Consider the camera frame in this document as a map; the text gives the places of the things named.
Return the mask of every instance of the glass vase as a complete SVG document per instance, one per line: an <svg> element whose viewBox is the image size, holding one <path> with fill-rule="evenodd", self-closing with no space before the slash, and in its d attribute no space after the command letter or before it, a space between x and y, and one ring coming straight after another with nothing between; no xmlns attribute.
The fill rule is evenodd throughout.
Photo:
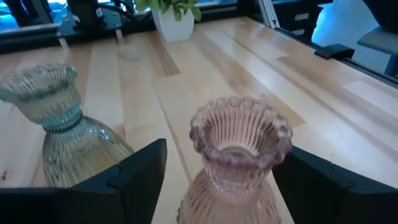
<svg viewBox="0 0 398 224"><path fill-rule="evenodd" d="M280 223L265 177L292 148L286 118L264 101L231 97L199 108L190 125L205 168L182 201L178 224Z"/></svg>
<svg viewBox="0 0 398 224"><path fill-rule="evenodd" d="M0 100L16 105L47 132L42 155L52 187L71 187L133 153L112 129L83 116L76 77L73 67L55 64L14 72L0 81Z"/></svg>

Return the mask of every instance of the vase rim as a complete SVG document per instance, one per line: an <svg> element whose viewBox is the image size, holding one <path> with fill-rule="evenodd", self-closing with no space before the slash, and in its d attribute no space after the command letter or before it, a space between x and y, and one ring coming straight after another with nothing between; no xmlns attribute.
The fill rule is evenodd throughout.
<svg viewBox="0 0 398 224"><path fill-rule="evenodd" d="M0 78L0 100L12 101L13 98L17 98L21 101L29 101L46 97L66 88L75 81L76 77L75 68L68 64L56 63L26 67Z"/></svg>
<svg viewBox="0 0 398 224"><path fill-rule="evenodd" d="M217 110L229 108L244 108L247 110L272 111L275 118L272 125L276 127L279 138L274 150L262 152L258 155L237 156L209 146L205 140L206 116ZM226 167L245 167L247 169L270 169L273 165L283 162L285 155L292 150L292 129L287 123L287 118L282 116L275 108L269 106L264 99L254 99L245 96L221 97L208 101L205 106L197 109L195 116L190 121L190 138L198 141L194 144L195 150L203 155L207 161L214 161Z"/></svg>

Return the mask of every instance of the pink glass vase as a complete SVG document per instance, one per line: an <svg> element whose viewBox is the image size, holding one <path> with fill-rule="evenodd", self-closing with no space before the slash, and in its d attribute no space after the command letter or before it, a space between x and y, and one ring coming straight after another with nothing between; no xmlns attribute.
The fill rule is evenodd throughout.
<svg viewBox="0 0 398 224"><path fill-rule="evenodd" d="M231 97L208 102L190 124L205 168L182 201L178 224L280 223L265 177L292 148L287 119L262 100Z"/></svg>

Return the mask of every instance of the potted plant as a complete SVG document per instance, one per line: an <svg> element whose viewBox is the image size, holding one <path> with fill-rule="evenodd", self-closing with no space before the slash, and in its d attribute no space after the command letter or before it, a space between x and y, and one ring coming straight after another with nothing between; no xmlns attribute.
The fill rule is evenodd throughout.
<svg viewBox="0 0 398 224"><path fill-rule="evenodd" d="M194 19L201 19L196 3L197 0L136 0L136 7L138 11L150 7L159 34L170 43L191 37Z"/></svg>

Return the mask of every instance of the light wood surface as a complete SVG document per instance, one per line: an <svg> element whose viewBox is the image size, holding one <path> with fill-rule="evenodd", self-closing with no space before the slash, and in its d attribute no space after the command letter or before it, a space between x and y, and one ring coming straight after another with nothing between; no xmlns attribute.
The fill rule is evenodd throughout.
<svg viewBox="0 0 398 224"><path fill-rule="evenodd" d="M175 223L203 164L188 137L195 110L219 96L265 98L286 115L293 143L312 154L398 187L398 90L248 18L195 26L165 44L156 32L0 56L0 75L29 65L76 66L83 112L134 150L167 138L168 161L153 223ZM42 129L0 103L0 187L45 186ZM282 223L293 223L272 174Z"/></svg>

